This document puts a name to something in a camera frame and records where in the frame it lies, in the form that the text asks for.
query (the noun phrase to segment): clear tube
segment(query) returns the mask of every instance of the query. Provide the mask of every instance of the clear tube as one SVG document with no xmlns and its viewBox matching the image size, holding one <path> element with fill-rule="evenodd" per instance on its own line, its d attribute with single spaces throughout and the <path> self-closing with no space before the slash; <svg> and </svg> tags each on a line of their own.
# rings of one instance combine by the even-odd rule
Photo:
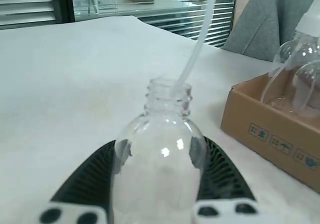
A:
<svg viewBox="0 0 320 224">
<path fill-rule="evenodd" d="M 290 69 L 292 60 L 295 58 L 296 53 L 302 48 L 303 44 L 305 43 L 305 41 L 307 41 L 309 39 L 309 37 L 306 36 L 302 36 L 302 38 L 299 40 L 297 46 L 295 47 L 294 51 L 292 52 L 291 56 L 286 60 L 286 62 L 277 70 L 277 72 L 274 74 L 274 76 L 269 80 L 268 84 L 266 85 L 266 87 L 264 88 L 262 95 L 261 95 L 261 99 L 260 102 L 263 103 L 265 100 L 265 96 L 267 91 L 269 90 L 271 84 L 275 81 L 275 79 L 279 76 L 279 74 L 284 70 L 284 69 Z"/>
<path fill-rule="evenodd" d="M 173 89 L 172 89 L 172 96 L 175 95 L 176 91 L 181 89 L 181 87 L 183 86 L 183 84 L 185 83 L 185 81 L 187 80 L 187 78 L 189 77 L 195 62 L 201 52 L 201 48 L 204 44 L 204 40 L 206 39 L 207 36 L 207 32 L 208 32 L 208 28 L 211 22 L 211 17 L 212 17 L 212 12 L 213 9 L 215 7 L 215 1 L 216 0 L 207 0 L 207 4 L 206 4 L 206 10 L 205 10 L 205 18 L 203 20 L 202 23 L 202 28 L 199 34 L 199 38 L 195 44 L 195 48 L 182 72 L 182 74 L 180 75 L 178 81 L 176 82 L 176 84 L 174 85 Z"/>
</svg>

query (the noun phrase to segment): white spray nozzle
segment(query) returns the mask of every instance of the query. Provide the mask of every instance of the white spray nozzle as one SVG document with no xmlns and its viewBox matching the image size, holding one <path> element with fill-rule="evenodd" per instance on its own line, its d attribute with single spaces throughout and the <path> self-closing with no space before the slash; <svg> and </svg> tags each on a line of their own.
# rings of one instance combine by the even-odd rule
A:
<svg viewBox="0 0 320 224">
<path fill-rule="evenodd" d="M 313 37 L 320 37 L 320 0 L 314 0 L 308 12 L 306 12 L 296 30 Z"/>
</svg>

